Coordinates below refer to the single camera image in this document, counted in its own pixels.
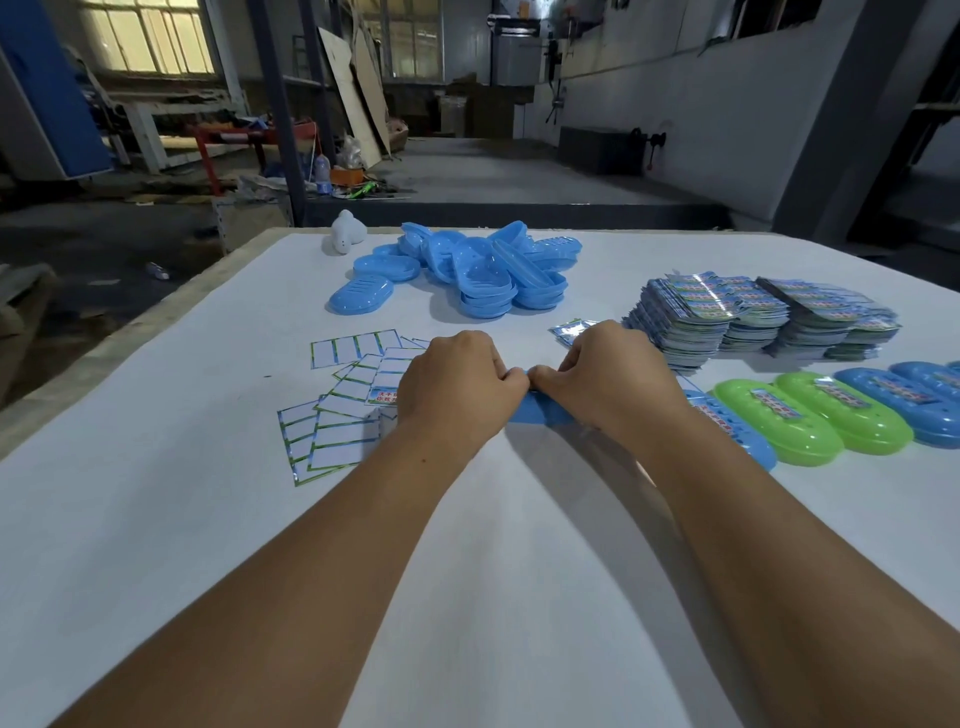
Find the green soap dish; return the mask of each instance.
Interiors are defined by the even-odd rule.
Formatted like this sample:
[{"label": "green soap dish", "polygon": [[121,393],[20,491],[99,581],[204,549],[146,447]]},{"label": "green soap dish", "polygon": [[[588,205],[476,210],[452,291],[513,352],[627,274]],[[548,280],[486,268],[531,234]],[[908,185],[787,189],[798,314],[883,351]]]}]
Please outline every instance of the green soap dish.
[{"label": "green soap dish", "polygon": [[851,450],[892,455],[913,441],[913,429],[903,417],[832,376],[791,372],[775,383],[825,418]]},{"label": "green soap dish", "polygon": [[763,435],[780,462],[816,467],[843,451],[843,440],[824,418],[775,384],[729,379],[711,393]]}]

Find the printed label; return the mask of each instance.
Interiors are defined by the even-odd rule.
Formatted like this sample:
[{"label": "printed label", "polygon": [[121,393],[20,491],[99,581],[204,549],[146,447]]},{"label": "printed label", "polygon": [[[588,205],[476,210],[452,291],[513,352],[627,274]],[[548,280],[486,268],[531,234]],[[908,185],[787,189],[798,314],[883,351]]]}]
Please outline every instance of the printed label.
[{"label": "printed label", "polygon": [[730,424],[720,417],[720,415],[718,415],[708,404],[694,404],[693,407],[695,409],[699,409],[714,422],[720,425],[728,435],[733,435],[733,428],[730,426]]},{"label": "printed label", "polygon": [[960,376],[947,375],[940,372],[933,376],[934,378],[940,379],[940,381],[944,382],[944,384],[949,384],[955,389],[960,389]]},{"label": "printed label", "polygon": [[875,376],[873,378],[874,384],[877,386],[883,387],[888,392],[901,397],[907,401],[911,401],[914,404],[930,404],[932,401],[940,401],[936,397],[931,397],[928,394],[923,392],[918,392],[915,389],[907,389],[906,387],[900,386],[895,381],[891,381],[882,376]]},{"label": "printed label", "polygon": [[835,400],[842,401],[848,407],[853,407],[854,409],[869,409],[871,406],[868,401],[864,401],[860,397],[855,397],[850,392],[840,389],[840,387],[836,385],[836,380],[829,376],[821,376],[818,379],[814,379],[813,384],[821,392],[826,392]]},{"label": "printed label", "polygon": [[799,420],[803,416],[793,407],[784,403],[779,397],[774,397],[774,395],[765,389],[752,389],[750,390],[750,394],[766,404],[785,420]]}]

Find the stack of blue soap dishes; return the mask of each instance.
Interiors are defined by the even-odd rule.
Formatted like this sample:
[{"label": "stack of blue soap dishes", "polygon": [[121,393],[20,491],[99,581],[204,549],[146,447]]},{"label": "stack of blue soap dishes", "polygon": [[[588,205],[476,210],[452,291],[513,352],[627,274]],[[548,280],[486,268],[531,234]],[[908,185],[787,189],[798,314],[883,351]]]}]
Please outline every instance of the stack of blue soap dishes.
[{"label": "stack of blue soap dishes", "polygon": [[567,286],[559,271],[576,263],[583,248],[571,237],[535,241],[519,221],[488,237],[433,232],[414,223],[401,227],[395,251],[382,246],[374,253],[419,258],[437,280],[459,289],[460,310],[479,319],[495,319],[514,305],[554,308]]},{"label": "stack of blue soap dishes", "polygon": [[514,305],[550,310],[564,299],[560,275],[583,249],[572,237],[534,240],[516,221],[488,237],[457,231],[433,232],[403,223],[396,243],[380,245],[353,262],[355,277],[330,297],[339,314],[370,313],[394,293],[394,283],[413,280],[426,266],[433,277],[460,291],[460,310],[476,319],[495,319]]}]

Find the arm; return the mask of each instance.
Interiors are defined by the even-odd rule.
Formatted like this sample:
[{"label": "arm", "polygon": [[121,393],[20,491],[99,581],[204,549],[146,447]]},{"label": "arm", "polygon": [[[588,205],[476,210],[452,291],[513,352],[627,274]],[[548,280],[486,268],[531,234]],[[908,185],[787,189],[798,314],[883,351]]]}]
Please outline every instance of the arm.
[{"label": "arm", "polygon": [[336,726],[434,508],[528,385],[486,334],[434,339],[374,453],[55,726]]},{"label": "arm", "polygon": [[605,322],[530,379],[653,478],[775,725],[960,725],[960,635],[690,407],[645,334]]}]

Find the plywood sheet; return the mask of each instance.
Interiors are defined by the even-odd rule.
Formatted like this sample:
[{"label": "plywood sheet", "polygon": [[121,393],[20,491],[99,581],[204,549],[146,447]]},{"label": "plywood sheet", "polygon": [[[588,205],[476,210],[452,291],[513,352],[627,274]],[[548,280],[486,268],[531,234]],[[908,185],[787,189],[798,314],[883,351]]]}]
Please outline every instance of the plywood sheet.
[{"label": "plywood sheet", "polygon": [[357,72],[357,83],[363,93],[364,101],[373,121],[376,135],[383,144],[383,151],[390,154],[390,135],[387,132],[387,101],[383,98],[383,86],[376,63],[370,55],[370,45],[363,32],[357,28],[353,36],[353,67]]},{"label": "plywood sheet", "polygon": [[353,71],[350,68],[353,54],[350,52],[349,43],[323,28],[318,28],[317,31],[320,33],[326,60],[333,71],[333,78],[337,82],[337,91],[340,93],[340,101],[343,102],[344,111],[347,113],[350,129],[353,136],[360,142],[363,160],[369,169],[380,161],[380,147],[353,80]]}]

